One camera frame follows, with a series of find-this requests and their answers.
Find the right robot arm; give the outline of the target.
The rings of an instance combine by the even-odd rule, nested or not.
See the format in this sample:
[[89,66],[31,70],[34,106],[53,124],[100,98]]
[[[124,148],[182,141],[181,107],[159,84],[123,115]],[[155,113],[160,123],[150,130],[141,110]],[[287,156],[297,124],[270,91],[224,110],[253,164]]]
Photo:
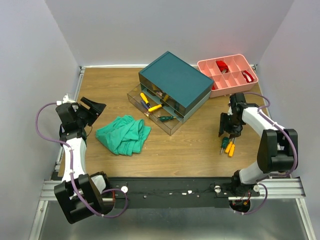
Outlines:
[[244,93],[229,97],[229,110],[221,113],[218,136],[224,133],[234,139],[249,125],[259,136],[256,161],[237,170],[231,177],[230,191],[241,196],[258,182],[270,177],[288,177],[298,166],[298,133],[273,121],[263,106],[248,103]]

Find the orange screwdriver short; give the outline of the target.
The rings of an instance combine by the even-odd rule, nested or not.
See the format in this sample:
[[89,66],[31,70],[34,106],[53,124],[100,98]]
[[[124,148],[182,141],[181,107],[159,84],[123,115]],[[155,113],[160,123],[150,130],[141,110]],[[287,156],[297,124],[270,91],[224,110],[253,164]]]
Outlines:
[[229,157],[232,157],[234,155],[235,147],[236,147],[235,144],[231,145],[230,150],[228,152]]

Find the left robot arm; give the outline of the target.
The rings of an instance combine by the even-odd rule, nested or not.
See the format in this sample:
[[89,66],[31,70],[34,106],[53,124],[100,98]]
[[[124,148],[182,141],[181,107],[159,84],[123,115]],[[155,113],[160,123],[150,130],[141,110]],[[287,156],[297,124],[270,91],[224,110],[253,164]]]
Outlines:
[[54,187],[54,195],[70,224],[95,214],[107,214],[113,207],[103,201],[111,191],[107,175],[103,171],[89,175],[85,162],[88,138],[85,128],[93,125],[106,104],[86,97],[80,101],[66,94],[55,108],[61,121],[59,143],[63,146],[65,166],[61,183]]

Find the clear drawer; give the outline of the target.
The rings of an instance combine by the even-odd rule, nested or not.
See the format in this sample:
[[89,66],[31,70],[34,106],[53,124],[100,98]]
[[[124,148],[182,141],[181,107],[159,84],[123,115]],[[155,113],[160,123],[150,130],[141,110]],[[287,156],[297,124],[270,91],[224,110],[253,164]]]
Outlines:
[[[141,92],[146,95],[150,103],[150,107],[154,107],[159,104],[163,104],[163,107],[154,112],[148,113],[148,110],[145,109],[140,103],[142,100],[140,96]],[[176,110],[165,103],[165,101],[163,101],[159,95],[149,90],[143,84],[138,84],[131,91],[129,91],[127,93],[127,98],[129,102],[133,104],[140,112],[142,112],[147,119],[151,120],[170,136],[173,135],[184,123],[184,117],[180,113],[176,112]],[[180,118],[169,120],[167,122],[161,122],[158,120],[159,116],[175,116]]]

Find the green small screwdriver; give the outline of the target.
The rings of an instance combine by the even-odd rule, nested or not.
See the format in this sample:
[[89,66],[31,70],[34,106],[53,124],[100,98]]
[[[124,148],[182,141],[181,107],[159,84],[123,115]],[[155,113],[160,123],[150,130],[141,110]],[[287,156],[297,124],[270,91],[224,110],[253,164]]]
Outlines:
[[221,141],[221,150],[220,150],[220,154],[223,153],[223,151],[226,149],[226,147],[228,146],[230,140],[229,140],[229,137],[224,137]]

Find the orange screwdriver long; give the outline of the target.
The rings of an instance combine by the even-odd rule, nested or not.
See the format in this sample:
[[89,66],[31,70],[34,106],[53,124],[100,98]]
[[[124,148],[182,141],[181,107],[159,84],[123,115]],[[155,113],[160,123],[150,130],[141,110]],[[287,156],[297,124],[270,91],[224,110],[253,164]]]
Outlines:
[[225,148],[225,150],[224,150],[224,152],[225,152],[226,154],[229,153],[229,150],[230,150],[230,148],[231,148],[231,145],[232,145],[232,144],[235,144],[235,140],[236,140],[236,138],[234,137],[234,138],[232,138],[232,139],[229,141],[228,146],[227,146],[227,147]]

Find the green long screwdriver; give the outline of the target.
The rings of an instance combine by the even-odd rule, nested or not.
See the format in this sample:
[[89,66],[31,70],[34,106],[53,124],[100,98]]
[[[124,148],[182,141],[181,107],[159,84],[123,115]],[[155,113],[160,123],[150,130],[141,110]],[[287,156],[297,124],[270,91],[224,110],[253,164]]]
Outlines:
[[159,116],[157,119],[164,123],[178,118],[180,118],[180,116]]

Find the yellow screwdriver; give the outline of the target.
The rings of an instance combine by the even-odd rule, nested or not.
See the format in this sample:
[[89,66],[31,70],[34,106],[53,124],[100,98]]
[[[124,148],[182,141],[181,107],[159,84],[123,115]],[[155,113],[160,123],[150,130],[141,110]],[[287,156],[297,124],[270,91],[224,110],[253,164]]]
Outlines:
[[148,109],[148,112],[152,113],[152,112],[154,112],[154,111],[156,111],[156,110],[158,110],[158,109],[160,109],[160,108],[162,108],[162,107],[163,107],[163,104],[158,104],[158,105],[156,105],[156,106],[150,107],[150,108]]
[[142,100],[143,100],[143,102],[145,103],[145,105],[146,105],[148,108],[150,108],[150,107],[151,107],[151,106],[150,106],[150,103],[149,103],[146,95],[145,95],[143,92],[140,93],[140,97],[142,98]]

